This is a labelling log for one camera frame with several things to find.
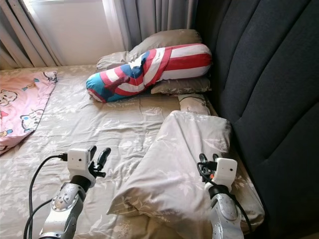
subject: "pink blanket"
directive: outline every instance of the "pink blanket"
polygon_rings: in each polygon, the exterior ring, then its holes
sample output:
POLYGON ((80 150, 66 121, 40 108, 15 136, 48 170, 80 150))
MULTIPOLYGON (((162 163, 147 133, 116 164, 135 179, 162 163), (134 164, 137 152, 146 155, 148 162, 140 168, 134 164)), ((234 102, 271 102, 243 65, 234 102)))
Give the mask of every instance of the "pink blanket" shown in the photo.
POLYGON ((56 72, 1 76, 0 154, 34 132, 55 87, 56 72))

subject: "beige bedding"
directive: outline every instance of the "beige bedding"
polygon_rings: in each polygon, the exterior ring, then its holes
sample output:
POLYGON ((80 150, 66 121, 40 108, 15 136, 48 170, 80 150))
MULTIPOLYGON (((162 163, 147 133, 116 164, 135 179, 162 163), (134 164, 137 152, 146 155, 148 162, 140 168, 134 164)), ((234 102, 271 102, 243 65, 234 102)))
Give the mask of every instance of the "beige bedding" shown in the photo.
MULTIPOLYGON (((85 90, 85 81, 94 71, 94 66, 59 67, 58 83, 37 130, 0 157, 0 238, 22 238, 28 217, 28 187, 40 162, 56 152, 94 144, 98 147, 96 156, 105 147, 112 152, 105 165, 106 178, 98 178, 88 191, 75 238, 180 238, 144 215, 126 220, 106 215, 112 197, 146 153, 163 120, 171 111, 179 110, 177 97, 144 94, 97 103, 85 90)), ((33 206, 50 199, 68 177, 65 162, 49 161, 34 184, 33 206)), ((33 238, 38 237, 48 212, 47 205, 35 215, 33 238)))

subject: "pillow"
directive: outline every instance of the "pillow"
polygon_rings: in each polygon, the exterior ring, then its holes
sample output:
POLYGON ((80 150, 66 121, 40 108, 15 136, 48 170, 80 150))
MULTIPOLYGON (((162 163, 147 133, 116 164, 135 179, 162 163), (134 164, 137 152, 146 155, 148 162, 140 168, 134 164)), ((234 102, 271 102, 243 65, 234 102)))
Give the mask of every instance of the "pillow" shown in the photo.
POLYGON ((192 112, 199 115, 209 116, 209 108, 206 106, 206 100, 203 95, 189 94, 178 96, 180 110, 192 112))
POLYGON ((56 71, 1 76, 0 154, 36 130, 56 81, 56 71))
MULTIPOLYGON (((176 230, 185 239, 211 238, 210 198, 196 168, 198 156, 226 156, 231 126, 226 119, 174 111, 133 174, 120 187, 107 214, 145 214, 176 230)), ((263 209, 237 171, 232 193, 246 210, 252 226, 263 209)), ((247 229, 242 217, 242 228, 247 229)))
POLYGON ((205 101, 206 101, 206 106, 207 106, 207 108, 209 108, 210 115, 211 116, 218 116, 216 110, 214 109, 213 105, 209 101, 209 98, 207 97, 207 95, 205 95, 204 97, 205 97, 205 101))
POLYGON ((110 102, 136 95, 157 81, 205 75, 210 66, 211 53, 204 44, 162 47, 90 76, 86 88, 96 100, 110 102))
POLYGON ((128 51, 115 52, 107 56, 103 56, 96 64, 98 71, 106 71, 127 63, 126 54, 128 51))
POLYGON ((155 33, 134 47, 127 56, 127 61, 134 61, 144 52, 153 48, 202 43, 199 33, 194 29, 178 29, 155 33))
POLYGON ((101 57, 96 65, 96 68, 100 72, 124 65, 128 62, 135 61, 143 53, 154 48, 201 42, 202 40, 199 33, 193 29, 160 31, 146 38, 130 52, 116 52, 101 57))
POLYGON ((160 81, 151 89, 151 94, 183 95, 210 91, 207 77, 160 81))

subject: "gray curtain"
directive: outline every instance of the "gray curtain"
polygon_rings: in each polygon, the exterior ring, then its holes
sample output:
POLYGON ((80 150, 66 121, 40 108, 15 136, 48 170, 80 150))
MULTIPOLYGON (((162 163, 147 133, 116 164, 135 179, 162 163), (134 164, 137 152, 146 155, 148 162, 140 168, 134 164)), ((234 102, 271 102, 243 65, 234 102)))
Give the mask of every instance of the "gray curtain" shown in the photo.
POLYGON ((18 0, 1 0, 0 50, 1 70, 61 65, 18 0))
POLYGON ((124 46, 130 50, 148 36, 192 28, 198 0, 117 0, 124 46))

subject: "robotic arm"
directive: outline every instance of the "robotic arm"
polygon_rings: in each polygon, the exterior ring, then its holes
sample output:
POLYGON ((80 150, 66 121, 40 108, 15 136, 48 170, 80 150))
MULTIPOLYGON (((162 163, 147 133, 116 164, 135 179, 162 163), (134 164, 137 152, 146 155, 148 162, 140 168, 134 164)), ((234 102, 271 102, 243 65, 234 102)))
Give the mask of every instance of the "robotic arm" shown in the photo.
POLYGON ((237 162, 219 158, 217 154, 213 155, 213 161, 208 161, 203 153, 199 155, 199 159, 197 169, 206 183, 205 189, 211 199, 209 219, 213 227, 213 239, 244 239, 237 200, 229 193, 235 180, 237 162))
POLYGON ((92 161, 96 146, 90 149, 71 149, 67 153, 70 182, 64 183, 52 199, 51 211, 40 232, 39 239, 72 239, 77 219, 82 212, 86 192, 94 187, 96 177, 105 177, 101 172, 111 149, 104 149, 95 165, 92 161))

